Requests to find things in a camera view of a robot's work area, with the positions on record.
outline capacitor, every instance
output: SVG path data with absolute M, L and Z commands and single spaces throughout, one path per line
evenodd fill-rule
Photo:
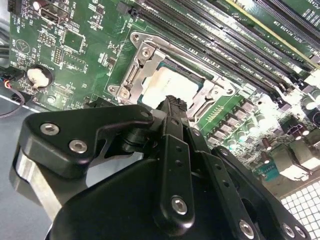
M 248 139 L 246 132 L 243 130 L 237 132 L 237 137 L 240 142 L 245 142 Z
M 311 96 L 315 99 L 315 102 L 316 102 L 317 104 L 320 104 L 320 89 L 314 90 L 314 91 L 311 93 Z
M 228 147 L 230 150 L 235 150 L 237 148 L 237 142 L 234 139 L 228 140 Z
M 267 123 L 267 120 L 265 116 L 262 113 L 259 113 L 257 116 L 255 116 L 259 126 L 264 126 Z
M 302 100 L 302 104 L 307 110 L 312 110 L 317 107 L 317 103 L 309 96 Z
M 306 128 L 306 126 L 305 125 L 303 125 L 303 124 L 300 124 L 301 125 L 301 127 L 300 127 L 300 133 L 303 135 L 303 136 L 307 136 L 307 135 L 309 135 L 309 133 L 310 133 L 310 131 Z
M 35 64 L 26 72 L 29 81 L 34 88 L 45 88 L 54 81 L 54 76 L 45 66 Z
M 255 125 L 254 122 L 248 122 L 246 124 L 246 127 L 248 128 L 248 131 L 251 133 L 251 134 L 254 134 L 258 131 L 258 128 L 257 126 Z
M 291 132 L 291 135 L 294 137 L 295 140 L 300 140 L 302 139 L 302 136 L 301 136 L 301 133 L 299 130 L 295 130 L 295 131 L 290 131 Z
M 270 158 L 268 154 L 265 151 L 261 152 L 261 160 L 264 164 L 269 164 L 270 163 Z
M 272 146 L 271 146 L 268 138 L 264 137 L 264 138 L 262 138 L 261 141 L 262 141 L 262 144 L 263 144 L 265 150 L 270 151 L 272 149 Z
M 48 5 L 48 2 L 45 0 L 37 0 L 37 1 L 34 1 L 32 4 L 33 9 L 36 11 L 39 11 L 41 8 L 43 8 L 46 5 Z

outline black plastic part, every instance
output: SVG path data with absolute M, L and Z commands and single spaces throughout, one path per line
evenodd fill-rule
M 13 66 L 8 68 L 0 67 L 0 77 L 10 81 L 18 81 L 25 76 L 26 72 Z
M 103 107 L 114 107 L 115 105 L 107 100 L 104 100 L 102 97 L 97 98 L 97 100 L 92 102 L 87 102 L 83 105 L 83 108 L 103 108 Z
M 22 8 L 22 0 L 8 0 L 8 12 L 20 14 Z
M 57 125 L 59 133 L 43 134 L 40 126 L 44 123 Z M 97 141 L 102 136 L 112 136 L 132 127 L 148 127 L 152 123 L 151 113 L 138 105 L 42 112 L 24 120 L 19 144 L 28 158 L 64 178 L 75 179 L 86 174 L 96 156 Z M 80 154 L 70 150 L 72 140 L 85 142 L 87 151 Z

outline dimm slot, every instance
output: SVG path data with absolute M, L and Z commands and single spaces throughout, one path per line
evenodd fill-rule
M 223 12 L 221 9 L 219 9 L 218 7 L 213 5 L 212 3 L 210 3 L 210 2 L 208 2 L 206 0 L 198 0 L 198 1 L 202 5 L 206 6 L 207 8 L 214 10 L 215 12 L 217 12 L 218 14 L 223 16 L 224 18 L 230 18 L 230 16 L 227 13 Z M 242 25 L 238 21 L 235 21 L 234 24 L 239 29 L 244 31 L 248 36 L 250 36 L 251 38 L 256 39 L 257 41 L 259 41 L 262 44 L 264 44 L 266 49 L 269 49 L 269 51 L 266 51 L 268 54 L 270 54 L 270 55 L 276 54 L 276 55 L 280 56 L 282 59 L 286 59 L 287 61 L 289 61 L 292 65 L 296 65 L 296 66 L 300 67 L 301 69 L 305 69 L 308 72 L 314 70 L 314 66 L 309 65 L 309 63 L 306 64 L 303 60 L 292 59 L 291 56 L 283 53 L 281 50 L 279 50 L 276 47 L 274 47 L 272 44 L 270 44 L 269 42 L 267 42 L 266 40 L 261 38 L 256 33 L 250 31 L 248 28 L 246 28 L 244 25 Z
M 190 46 L 189 46 L 190 49 L 194 49 L 194 50 L 198 51 L 199 53 L 207 53 L 205 55 L 205 57 L 208 60 L 210 60 L 210 61 L 212 61 L 212 62 L 214 62 L 216 64 L 219 64 L 220 66 L 222 66 L 226 70 L 229 69 L 229 68 L 232 69 L 231 72 L 227 72 L 227 71 L 221 70 L 219 68 L 214 68 L 214 71 L 220 72 L 221 74 L 223 74 L 227 78 L 230 78 L 232 76 L 234 76 L 235 80 L 236 80 L 236 78 L 239 78 L 244 83 L 249 83 L 252 86 L 254 86 L 257 89 L 257 91 L 260 92 L 260 93 L 264 93 L 264 94 L 269 95 L 269 96 L 277 94 L 277 92 L 273 88 L 263 84 L 260 81 L 255 80 L 253 77 L 251 77 L 246 72 L 241 71 L 240 69 L 238 69 L 237 67 L 235 67 L 233 65 L 230 65 L 230 63 L 227 62 L 226 60 L 224 60 L 223 58 L 215 56 L 213 53 L 211 53 L 209 55 L 208 51 L 206 51 L 205 49 L 199 47 L 199 42 L 198 41 L 194 41 L 193 38 L 191 38 L 191 37 L 185 38 L 185 37 L 182 37 L 181 35 L 177 34 L 177 31 L 181 32 L 181 33 L 182 33 L 182 31 L 180 31 L 177 27 L 175 27 L 173 24 L 169 23 L 168 21 L 166 21 L 166 20 L 164 20 L 162 18 L 159 18 L 159 16 L 155 15 L 150 10 L 142 8 L 141 11 L 140 11 L 139 17 L 141 19 L 145 20 L 146 22 L 149 22 L 150 24 L 157 26 L 159 29 L 161 29 L 163 31 L 166 31 L 166 32 L 170 31 L 171 35 L 174 38 L 178 38 L 183 42 L 189 43 L 190 44 Z
M 232 38 L 234 41 L 241 42 L 242 43 L 242 47 L 246 46 L 246 50 L 248 52 L 251 51 L 249 48 L 252 48 L 255 51 L 256 54 L 259 54 L 263 58 L 265 58 L 264 61 L 266 63 L 268 63 L 270 66 L 272 66 L 274 69 L 276 69 L 276 71 L 278 71 L 282 75 L 288 77 L 288 74 L 295 74 L 296 73 L 294 70 L 292 70 L 290 67 L 288 67 L 287 65 L 282 63 L 280 60 L 278 60 L 277 58 L 275 58 L 272 55 L 269 55 L 266 51 L 260 49 L 258 46 L 253 44 L 251 41 L 247 40 L 246 38 L 244 38 L 243 36 L 238 34 L 235 30 L 230 28 L 228 25 L 226 25 L 225 23 L 223 23 L 219 19 L 213 17 L 212 15 L 210 15 L 209 13 L 207 13 L 206 11 L 201 9 L 199 6 L 194 4 L 192 1 L 189 1 L 189 0 L 172 0 L 172 1 L 173 2 L 181 2 L 181 4 L 183 4 L 187 8 L 189 8 L 190 11 L 191 10 L 194 11 L 195 13 L 199 14 L 203 18 L 207 19 L 212 24 L 215 24 L 219 28 L 223 29 L 223 31 L 226 32 L 226 34 L 228 34 L 228 36 L 230 38 Z
M 279 85 L 279 82 L 284 84 L 286 86 L 286 89 L 289 87 L 287 86 L 287 83 L 282 81 L 282 79 L 276 79 L 269 71 L 266 71 L 265 69 L 261 68 L 257 63 L 250 60 L 247 56 L 243 55 L 242 53 L 238 52 L 235 48 L 232 48 L 228 46 L 227 44 L 219 41 L 218 39 L 215 39 L 216 36 L 212 33 L 209 33 L 205 31 L 201 26 L 195 24 L 193 21 L 190 21 L 188 18 L 185 18 L 182 16 L 178 11 L 176 11 L 173 7 L 167 5 L 166 3 L 160 1 L 160 0 L 149 0 L 147 2 L 148 5 L 150 5 L 152 8 L 156 9 L 157 11 L 161 11 L 163 15 L 168 17 L 169 19 L 178 19 L 180 23 L 187 23 L 193 29 L 194 31 L 201 34 L 201 38 L 208 42 L 208 44 L 214 42 L 217 44 L 213 48 L 217 48 L 219 52 L 224 53 L 224 55 L 229 55 L 233 58 L 233 60 L 236 61 L 235 65 L 239 67 L 240 69 L 245 69 L 247 72 L 251 73 L 253 77 L 257 79 L 257 81 L 263 81 L 265 84 L 269 84 L 270 87 L 277 86 L 279 89 L 282 90 L 282 87 Z
M 182 3 L 179 3 L 178 0 L 171 0 L 172 2 L 175 2 L 177 5 L 179 5 L 179 7 L 185 9 L 186 11 L 189 11 L 188 12 L 188 15 L 192 16 L 193 18 L 200 18 L 198 19 L 198 21 L 200 21 L 201 23 L 204 23 L 206 24 L 208 27 L 212 28 L 212 29 L 215 29 L 216 31 L 222 31 L 221 28 L 224 28 L 225 25 L 223 26 L 221 23 L 219 23 L 220 21 L 217 20 L 217 25 L 213 25 L 210 21 L 207 21 L 206 19 L 203 19 L 202 17 L 199 17 L 199 16 L 196 16 L 196 14 L 194 14 L 193 12 L 191 12 L 191 9 L 190 8 L 187 8 L 187 6 L 182 6 L 181 4 Z M 198 13 L 198 10 L 200 11 L 201 9 L 196 9 L 196 8 L 192 8 L 192 10 L 195 12 L 195 13 Z M 240 46 L 240 48 L 237 48 L 238 51 L 243 51 L 244 50 L 244 53 L 243 54 L 246 54 L 246 53 L 249 53 L 251 55 L 254 56 L 254 58 L 258 59 L 259 61 L 261 61 L 262 63 L 264 64 L 257 64 L 254 59 L 251 59 L 251 63 L 252 65 L 254 65 L 256 68 L 260 68 L 260 67 L 263 67 L 265 69 L 268 69 L 268 71 L 264 71 L 263 73 L 265 75 L 268 75 L 270 78 L 274 79 L 275 81 L 279 81 L 279 74 L 283 75 L 284 77 L 287 77 L 288 79 L 291 78 L 291 76 L 289 75 L 292 75 L 292 74 L 295 74 L 296 72 L 294 72 L 291 68 L 289 68 L 288 66 L 284 65 L 282 62 L 276 60 L 275 58 L 273 59 L 270 59 L 270 56 L 267 55 L 264 51 L 260 50 L 257 46 L 255 46 L 254 44 L 251 43 L 250 47 L 253 47 L 257 52 L 251 50 L 250 48 L 248 48 L 245 44 L 243 44 L 241 41 L 239 41 L 239 39 L 233 37 L 232 35 L 236 34 L 235 32 L 232 32 L 232 33 L 229 33 L 228 31 L 224 31 L 225 34 L 227 35 L 227 38 L 230 40 L 230 41 L 233 41 L 234 43 L 236 43 L 238 46 Z M 244 37 L 240 37 L 240 40 L 242 41 L 245 41 L 245 42 L 249 42 L 249 41 L 246 41 L 246 39 Z M 285 68 L 284 72 L 282 69 L 279 69 L 277 66 L 275 66 L 274 63 L 270 62 L 270 61 L 277 61 L 278 64 L 280 64 L 281 66 L 283 66 Z M 283 81 L 282 79 L 280 79 L 280 82 L 281 83 L 284 83 L 285 85 L 287 83 L 285 83 L 285 81 Z
M 315 46 L 316 48 L 320 49 L 319 43 L 319 33 L 310 33 L 307 34 L 306 32 L 302 31 L 299 28 L 299 23 L 293 24 L 290 22 L 286 17 L 284 17 L 281 13 L 279 13 L 274 7 L 266 3 L 264 0 L 256 0 L 255 1 L 259 6 L 264 8 L 267 12 L 274 15 L 277 19 L 279 19 L 287 28 L 291 29 L 295 34 L 299 35 L 302 39 L 306 40 L 310 45 Z

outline black ram slot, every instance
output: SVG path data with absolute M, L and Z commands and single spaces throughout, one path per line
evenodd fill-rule
M 273 7 L 264 0 L 256 0 L 255 1 L 259 6 L 264 8 L 270 14 L 274 15 L 278 18 L 283 24 L 285 24 L 288 28 L 290 28 L 295 34 L 299 35 L 302 39 L 306 40 L 310 45 L 315 46 L 317 49 L 320 49 L 319 38 L 311 32 L 304 32 L 301 30 L 301 25 L 295 21 L 295 24 L 288 21 L 286 15 L 276 6 Z
M 263 78 L 263 81 L 266 84 L 269 84 L 269 86 L 277 86 L 279 89 L 283 91 L 283 88 L 279 85 L 279 79 L 275 78 L 273 74 L 271 74 L 269 71 L 266 71 L 260 65 L 250 60 L 246 55 L 242 54 L 237 49 L 232 48 L 227 44 L 223 43 L 212 33 L 206 31 L 204 28 L 200 27 L 193 21 L 190 21 L 188 18 L 182 16 L 172 7 L 168 6 L 160 0 L 149 0 L 147 4 L 150 7 L 156 9 L 157 11 L 162 12 L 162 14 L 167 16 L 169 19 L 176 20 L 177 22 L 180 22 L 180 24 L 185 24 L 189 26 L 193 31 L 197 32 L 197 36 L 200 36 L 203 40 L 206 40 L 208 43 L 214 42 L 215 44 L 217 44 L 214 47 L 218 49 L 219 52 L 232 57 L 237 62 L 235 65 L 240 69 L 243 69 L 244 67 L 248 72 L 255 72 L 255 74 Z M 280 83 L 282 83 L 285 86 L 286 90 L 289 88 L 287 83 L 282 81 L 282 79 L 280 79 Z
M 237 44 L 239 44 L 239 45 L 241 44 L 241 46 L 243 48 L 245 48 L 246 51 L 251 52 L 251 53 L 254 52 L 255 54 L 259 55 L 261 58 L 264 59 L 263 60 L 264 62 L 268 63 L 270 66 L 272 66 L 272 68 L 274 68 L 279 73 L 281 73 L 282 75 L 286 76 L 287 78 L 289 78 L 289 75 L 292 75 L 292 74 L 296 73 L 290 67 L 288 67 L 287 65 L 285 65 L 284 63 L 279 61 L 277 58 L 269 55 L 264 50 L 261 50 L 254 43 L 252 43 L 251 41 L 245 39 L 243 36 L 238 34 L 235 30 L 230 28 L 228 25 L 226 25 L 225 23 L 223 23 L 219 19 L 214 18 L 212 15 L 208 14 L 206 11 L 202 10 L 199 6 L 194 4 L 192 1 L 190 1 L 190 0 L 172 0 L 172 1 L 176 2 L 177 4 L 178 4 L 178 2 L 180 2 L 180 4 L 183 4 L 186 8 L 189 9 L 189 11 L 195 12 L 196 14 L 198 14 L 198 15 L 202 16 L 204 19 L 206 19 L 208 23 L 216 25 L 217 27 L 222 29 Z
M 213 52 L 209 52 L 208 53 L 208 51 L 206 49 L 203 49 L 203 48 L 199 47 L 200 44 L 199 44 L 198 41 L 194 41 L 194 39 L 192 39 L 191 36 L 189 36 L 189 37 L 183 36 L 183 35 L 185 35 L 184 32 L 179 30 L 173 24 L 171 24 L 171 23 L 165 21 L 164 19 L 159 18 L 158 16 L 154 15 L 149 10 L 146 10 L 146 9 L 142 8 L 140 10 L 139 17 L 141 19 L 145 20 L 146 22 L 157 26 L 157 28 L 161 29 L 162 31 L 165 31 L 165 32 L 170 31 L 171 35 L 174 38 L 178 38 L 181 41 L 187 42 L 188 44 L 190 44 L 190 48 L 191 49 L 194 49 L 194 50 L 198 51 L 199 53 L 207 53 L 206 57 L 210 61 L 216 62 L 217 64 L 221 65 L 225 69 L 232 69 L 232 71 L 236 75 L 238 75 L 238 78 L 242 79 L 245 83 L 247 82 L 247 83 L 251 84 L 252 86 L 254 86 L 258 90 L 258 92 L 264 93 L 264 94 L 269 95 L 269 96 L 274 96 L 274 94 L 277 94 L 277 91 L 274 90 L 273 88 L 263 84 L 260 81 L 257 81 L 251 75 L 249 75 L 246 72 L 240 70 L 238 67 L 235 67 L 234 65 L 231 65 L 228 61 L 224 60 L 220 56 L 215 55 L 215 53 L 213 53 Z
M 213 9 L 214 11 L 216 11 L 217 13 L 219 13 L 220 15 L 222 15 L 222 16 L 224 16 L 226 18 L 230 17 L 227 13 L 223 12 L 221 9 L 219 9 L 218 7 L 213 5 L 212 3 L 208 2 L 207 0 L 199 0 L 199 2 L 201 4 L 207 6 L 208 8 Z M 257 39 L 257 41 L 263 43 L 270 51 L 272 51 L 273 53 L 279 55 L 281 58 L 286 59 L 287 61 L 290 61 L 293 65 L 296 65 L 296 66 L 300 67 L 301 69 L 304 69 L 307 72 L 310 72 L 310 71 L 315 69 L 314 66 L 308 64 L 304 60 L 302 60 L 302 59 L 301 60 L 296 60 L 296 59 L 293 59 L 290 55 L 287 55 L 287 54 L 283 53 L 281 50 L 279 50 L 276 47 L 274 47 L 273 45 L 271 45 L 269 42 L 267 42 L 266 40 L 261 38 L 256 33 L 254 33 L 251 30 L 249 30 L 247 27 L 245 27 L 241 23 L 236 21 L 234 24 L 238 28 L 240 28 L 242 31 L 244 31 L 246 34 L 248 34 L 250 37 L 252 37 L 254 39 Z

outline white perforated panel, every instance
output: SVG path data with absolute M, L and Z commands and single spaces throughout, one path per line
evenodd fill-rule
M 281 202 L 305 226 L 311 239 L 320 240 L 320 181 L 287 196 Z

